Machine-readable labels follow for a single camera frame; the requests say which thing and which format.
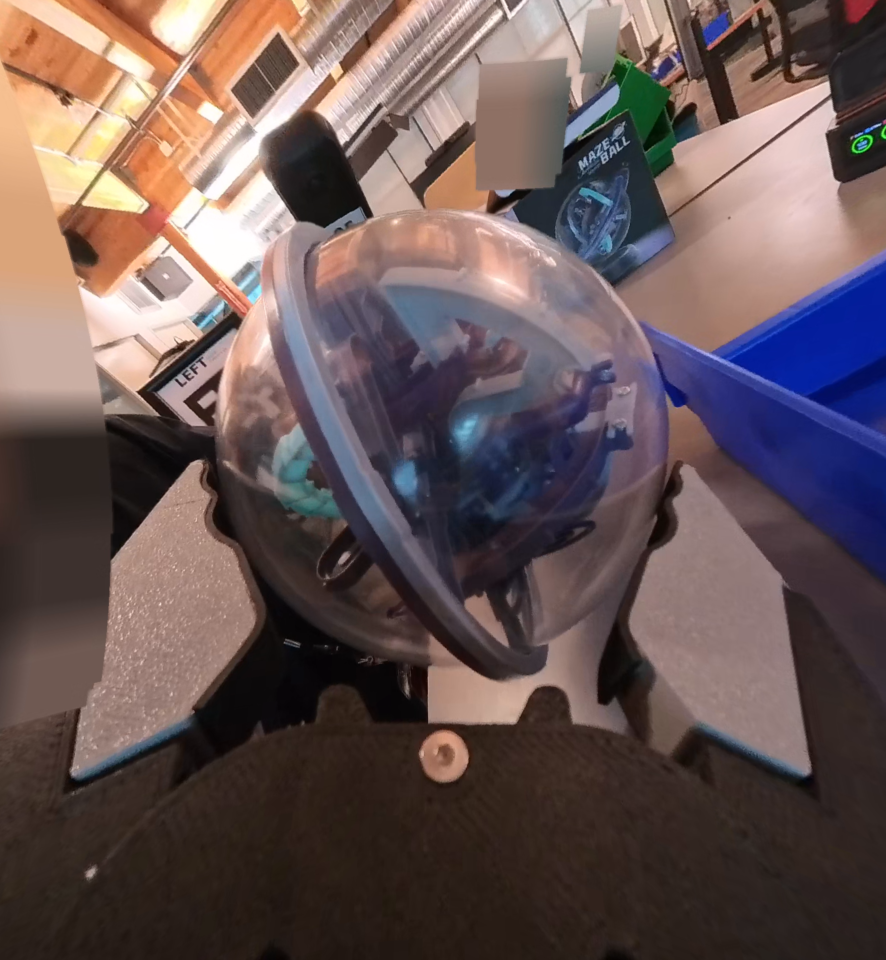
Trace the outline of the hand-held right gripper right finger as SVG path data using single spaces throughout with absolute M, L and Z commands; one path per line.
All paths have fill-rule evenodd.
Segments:
M 668 757 L 705 738 L 784 777 L 812 772 L 785 582 L 682 462 L 617 608 L 600 702 Z

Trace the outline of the blue plastic bin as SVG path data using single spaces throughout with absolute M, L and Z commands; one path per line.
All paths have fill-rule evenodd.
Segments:
M 886 251 L 714 352 L 642 327 L 673 405 L 886 583 Z

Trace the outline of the green plastic bin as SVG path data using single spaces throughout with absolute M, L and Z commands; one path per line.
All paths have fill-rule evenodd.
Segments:
M 677 140 L 668 111 L 667 88 L 622 55 L 617 55 L 608 74 L 584 74 L 579 86 L 582 100 L 567 121 L 565 161 L 588 143 L 597 129 L 628 113 L 653 176 L 673 164 Z

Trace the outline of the white ceiling air vent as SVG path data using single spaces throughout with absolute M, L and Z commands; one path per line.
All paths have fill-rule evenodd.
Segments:
M 308 71 L 305 56 L 289 35 L 275 29 L 236 70 L 229 82 L 228 93 L 246 121 L 256 126 L 283 93 L 302 80 Z

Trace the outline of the silver ribbed air duct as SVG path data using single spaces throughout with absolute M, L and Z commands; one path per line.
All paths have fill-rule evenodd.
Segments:
M 197 191 L 216 199 L 257 154 L 262 138 L 307 106 L 342 57 L 362 40 L 392 2 L 317 2 L 289 34 L 309 71 L 283 93 L 256 126 L 234 105 L 181 173 Z M 316 106 L 349 154 L 355 141 L 389 116 L 404 117 L 443 83 L 490 33 L 513 18 L 522 2 L 410 2 Z

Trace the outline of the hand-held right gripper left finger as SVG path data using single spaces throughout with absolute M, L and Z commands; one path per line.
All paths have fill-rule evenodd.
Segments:
M 207 463 L 192 462 L 112 559 L 102 676 L 78 714 L 71 780 L 179 740 L 211 749 L 202 713 L 265 622 L 215 505 Z

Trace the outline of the dark printed toy box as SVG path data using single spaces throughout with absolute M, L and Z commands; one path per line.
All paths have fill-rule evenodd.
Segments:
M 676 238 L 628 110 L 578 141 L 555 185 L 529 191 L 505 217 L 555 240 L 611 285 Z

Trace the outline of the black charger with green lights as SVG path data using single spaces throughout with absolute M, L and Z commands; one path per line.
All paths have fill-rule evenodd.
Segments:
M 841 54 L 830 86 L 833 120 L 826 143 L 833 177 L 847 184 L 886 167 L 886 58 Z

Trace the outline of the clear plastic maze ball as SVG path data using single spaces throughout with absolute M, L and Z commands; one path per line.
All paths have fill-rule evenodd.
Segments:
M 219 504 L 269 593 L 389 662 L 531 676 L 665 486 L 640 325 L 558 241 L 408 210 L 268 247 L 224 366 Z

